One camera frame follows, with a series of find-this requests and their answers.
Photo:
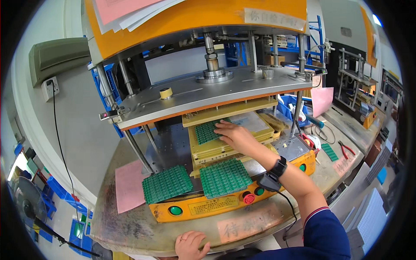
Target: red emergency stop button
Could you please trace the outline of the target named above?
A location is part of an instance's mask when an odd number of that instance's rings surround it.
[[[249,191],[243,193],[243,202],[247,205],[253,203],[255,198],[256,196],[254,194],[251,194]]]

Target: wall power outlet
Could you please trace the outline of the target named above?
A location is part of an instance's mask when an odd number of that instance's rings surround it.
[[[53,99],[53,90],[55,89],[55,96],[59,93],[59,86],[56,77],[45,80],[42,85],[42,93],[45,98],[45,102]]]

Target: blue sleeve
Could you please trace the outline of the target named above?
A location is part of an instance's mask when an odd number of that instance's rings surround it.
[[[303,244],[303,247],[264,251],[251,259],[348,260],[351,258],[347,233],[327,207],[315,210],[306,218]]]
[[[307,217],[303,229],[303,246],[331,255],[351,257],[347,233],[327,207],[317,209]]]

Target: human arm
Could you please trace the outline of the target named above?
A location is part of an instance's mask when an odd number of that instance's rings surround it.
[[[200,251],[199,244],[206,238],[200,231],[188,231],[176,238],[175,252],[178,260],[201,260],[210,249],[210,243],[206,243]]]
[[[220,137],[221,140],[236,151],[256,160],[267,171],[271,170],[276,161],[280,159],[279,155],[257,142],[246,128],[224,120],[221,120],[221,123],[215,126],[218,129],[214,132],[223,135]],[[287,162],[287,168],[279,178],[279,182],[297,201],[303,222],[314,210],[327,206],[324,196],[315,183],[290,162]]]

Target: red pliers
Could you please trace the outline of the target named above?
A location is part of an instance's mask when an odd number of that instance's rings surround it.
[[[344,151],[344,147],[347,148],[353,155],[355,155],[355,153],[352,151],[351,148],[349,148],[348,146],[344,145],[341,141],[338,141],[339,145],[341,146],[341,150],[342,150],[342,154],[344,155],[344,157],[348,160],[347,154]]]

